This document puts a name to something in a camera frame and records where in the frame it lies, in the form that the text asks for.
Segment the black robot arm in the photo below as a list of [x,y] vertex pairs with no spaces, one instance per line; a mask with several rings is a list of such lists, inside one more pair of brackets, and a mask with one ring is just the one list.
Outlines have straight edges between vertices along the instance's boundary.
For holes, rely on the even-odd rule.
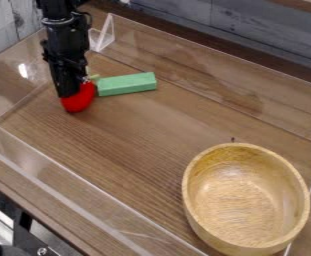
[[40,41],[43,59],[50,66],[58,96],[67,98],[79,93],[87,77],[93,16],[78,9],[79,0],[36,0],[36,5],[47,35]]

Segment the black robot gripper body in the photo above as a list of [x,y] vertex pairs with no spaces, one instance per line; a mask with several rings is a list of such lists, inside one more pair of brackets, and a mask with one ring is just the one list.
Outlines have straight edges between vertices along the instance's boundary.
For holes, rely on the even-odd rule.
[[86,52],[90,49],[91,15],[46,16],[42,23],[47,31],[47,39],[42,41],[44,60],[50,65],[85,72]]

